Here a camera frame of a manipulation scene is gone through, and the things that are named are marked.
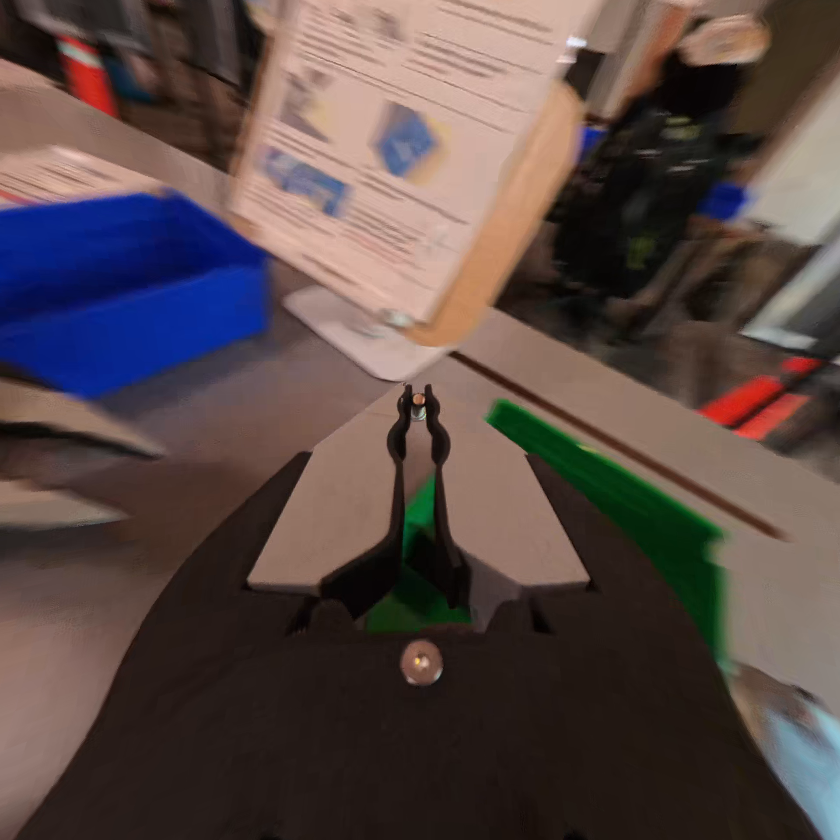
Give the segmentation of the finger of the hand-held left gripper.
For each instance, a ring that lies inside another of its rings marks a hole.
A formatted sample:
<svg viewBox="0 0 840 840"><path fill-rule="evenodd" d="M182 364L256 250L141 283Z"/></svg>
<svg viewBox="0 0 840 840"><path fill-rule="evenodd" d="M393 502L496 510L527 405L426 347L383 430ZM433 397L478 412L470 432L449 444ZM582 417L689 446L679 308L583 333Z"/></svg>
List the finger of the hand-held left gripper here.
<svg viewBox="0 0 840 840"><path fill-rule="evenodd" d="M75 396L17 380L1 380L2 434L56 439L121 455L160 459L161 444Z"/></svg>
<svg viewBox="0 0 840 840"><path fill-rule="evenodd" d="M56 530L120 522L123 511L66 490L41 489L25 481L1 481L2 530Z"/></svg>

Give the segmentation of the printed instruction sheet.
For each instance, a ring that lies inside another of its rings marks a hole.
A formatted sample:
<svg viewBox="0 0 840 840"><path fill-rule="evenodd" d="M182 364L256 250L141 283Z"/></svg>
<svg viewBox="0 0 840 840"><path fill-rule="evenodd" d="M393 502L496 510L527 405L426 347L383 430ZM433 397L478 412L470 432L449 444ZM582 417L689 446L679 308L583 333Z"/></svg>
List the printed instruction sheet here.
<svg viewBox="0 0 840 840"><path fill-rule="evenodd" d="M593 2L290 2L232 211L357 306L425 322Z"/></svg>

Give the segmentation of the red blurred object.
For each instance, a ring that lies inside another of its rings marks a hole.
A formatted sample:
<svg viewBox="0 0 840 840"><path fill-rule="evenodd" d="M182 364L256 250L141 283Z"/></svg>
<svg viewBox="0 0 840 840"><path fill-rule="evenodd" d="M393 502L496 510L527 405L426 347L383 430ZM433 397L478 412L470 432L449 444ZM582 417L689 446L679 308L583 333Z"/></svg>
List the red blurred object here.
<svg viewBox="0 0 840 840"><path fill-rule="evenodd" d="M777 372L754 376L710 400L697 413L741 438L776 444L817 408L814 391L829 365L827 360L790 355Z"/></svg>

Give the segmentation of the blue plastic bin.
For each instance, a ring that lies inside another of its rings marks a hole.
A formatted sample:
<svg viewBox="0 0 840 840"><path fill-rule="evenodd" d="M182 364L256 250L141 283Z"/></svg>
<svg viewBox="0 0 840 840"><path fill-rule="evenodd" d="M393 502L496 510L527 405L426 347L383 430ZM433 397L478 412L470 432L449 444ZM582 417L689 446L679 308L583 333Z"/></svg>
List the blue plastic bin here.
<svg viewBox="0 0 840 840"><path fill-rule="evenodd" d="M267 329L265 251L178 192L7 208L1 358L100 397Z"/></svg>

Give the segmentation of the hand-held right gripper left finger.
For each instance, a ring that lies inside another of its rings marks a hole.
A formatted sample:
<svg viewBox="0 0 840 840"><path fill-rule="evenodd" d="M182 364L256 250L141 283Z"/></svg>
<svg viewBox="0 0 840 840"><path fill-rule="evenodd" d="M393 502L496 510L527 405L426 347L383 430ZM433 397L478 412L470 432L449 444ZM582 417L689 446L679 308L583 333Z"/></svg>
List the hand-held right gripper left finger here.
<svg viewBox="0 0 840 840"><path fill-rule="evenodd" d="M304 455L248 574L255 592L340 602L355 620L403 562L407 387L395 387Z"/></svg>

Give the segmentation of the green plastic bin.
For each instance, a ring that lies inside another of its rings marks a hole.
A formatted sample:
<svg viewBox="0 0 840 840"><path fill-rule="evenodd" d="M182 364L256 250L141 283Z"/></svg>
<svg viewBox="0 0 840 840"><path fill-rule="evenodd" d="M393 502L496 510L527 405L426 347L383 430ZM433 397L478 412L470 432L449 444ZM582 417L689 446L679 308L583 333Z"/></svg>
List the green plastic bin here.
<svg viewBox="0 0 840 840"><path fill-rule="evenodd" d="M633 540L676 593L717 662L727 659L727 582L717 563L727 534L718 525L514 402L497 400L486 422L540 457ZM470 623L467 610L448 607L408 564L434 546L434 489L430 476L406 504L401 576L364 619L368 634Z"/></svg>

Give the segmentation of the dark blurred shape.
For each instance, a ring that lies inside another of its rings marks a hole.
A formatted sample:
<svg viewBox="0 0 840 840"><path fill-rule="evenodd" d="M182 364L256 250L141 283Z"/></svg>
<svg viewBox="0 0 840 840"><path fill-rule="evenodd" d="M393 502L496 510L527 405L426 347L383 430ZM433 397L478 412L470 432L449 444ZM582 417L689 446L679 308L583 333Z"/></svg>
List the dark blurred shape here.
<svg viewBox="0 0 840 840"><path fill-rule="evenodd" d="M752 14L693 24L559 194L552 267L574 325L654 279L715 185L761 146L732 132L732 109L769 46Z"/></svg>

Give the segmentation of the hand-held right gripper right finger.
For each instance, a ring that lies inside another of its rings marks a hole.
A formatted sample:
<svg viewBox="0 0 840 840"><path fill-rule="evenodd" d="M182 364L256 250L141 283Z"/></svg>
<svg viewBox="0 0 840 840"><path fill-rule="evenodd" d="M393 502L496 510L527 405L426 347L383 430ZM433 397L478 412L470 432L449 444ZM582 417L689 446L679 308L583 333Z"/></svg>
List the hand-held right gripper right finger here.
<svg viewBox="0 0 840 840"><path fill-rule="evenodd" d="M475 630L500 606L591 581L527 453L452 395L424 387L435 554L423 576Z"/></svg>

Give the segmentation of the orange traffic cone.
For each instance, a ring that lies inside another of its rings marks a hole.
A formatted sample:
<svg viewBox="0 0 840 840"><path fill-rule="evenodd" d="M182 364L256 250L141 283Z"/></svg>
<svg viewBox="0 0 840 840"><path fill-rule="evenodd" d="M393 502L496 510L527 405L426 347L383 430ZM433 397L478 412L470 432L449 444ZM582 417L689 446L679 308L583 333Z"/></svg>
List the orange traffic cone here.
<svg viewBox="0 0 840 840"><path fill-rule="evenodd" d="M121 120L119 106L98 51L84 40L56 37L59 60L70 93L88 106Z"/></svg>

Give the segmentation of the white paper sheet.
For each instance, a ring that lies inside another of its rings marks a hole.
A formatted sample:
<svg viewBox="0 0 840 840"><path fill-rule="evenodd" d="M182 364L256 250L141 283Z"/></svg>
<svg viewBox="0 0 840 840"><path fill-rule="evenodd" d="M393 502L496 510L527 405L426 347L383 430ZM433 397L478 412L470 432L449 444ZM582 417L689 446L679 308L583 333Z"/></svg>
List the white paper sheet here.
<svg viewBox="0 0 840 840"><path fill-rule="evenodd" d="M147 175L55 145L1 156L1 208L159 193Z"/></svg>

